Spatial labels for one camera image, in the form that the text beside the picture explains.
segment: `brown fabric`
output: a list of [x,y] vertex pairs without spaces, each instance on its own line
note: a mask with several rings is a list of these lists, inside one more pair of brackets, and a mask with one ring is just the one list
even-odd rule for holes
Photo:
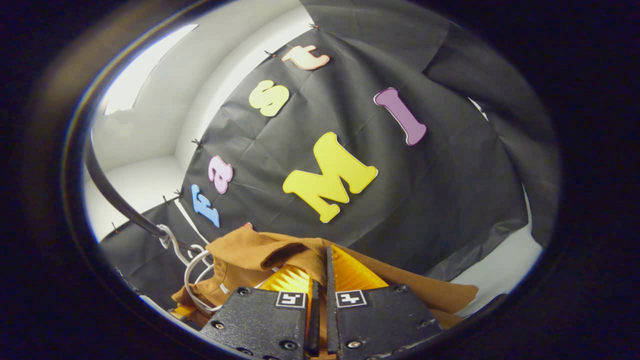
[[[220,288],[224,284],[233,290],[238,286],[255,286],[273,274],[274,266],[297,266],[311,278],[326,286],[326,248],[336,246],[353,256],[390,284],[407,284],[428,306],[433,316],[446,329],[461,318],[454,315],[476,297],[474,285],[451,284],[398,269],[368,256],[320,238],[256,233],[241,227],[207,245],[214,256],[214,275],[210,279],[190,284],[193,295],[212,306],[222,305],[229,297]],[[183,287],[173,294],[178,304],[194,306]],[[321,316],[321,341],[326,341],[326,319]]]
[[337,357],[336,354],[329,354],[327,350],[320,350],[320,354],[315,357],[311,357],[311,360],[333,360]]
[[210,317],[208,315],[203,314],[199,311],[194,311],[191,315],[189,315],[189,320],[195,322],[199,327],[204,327],[205,325],[207,325],[209,319]]

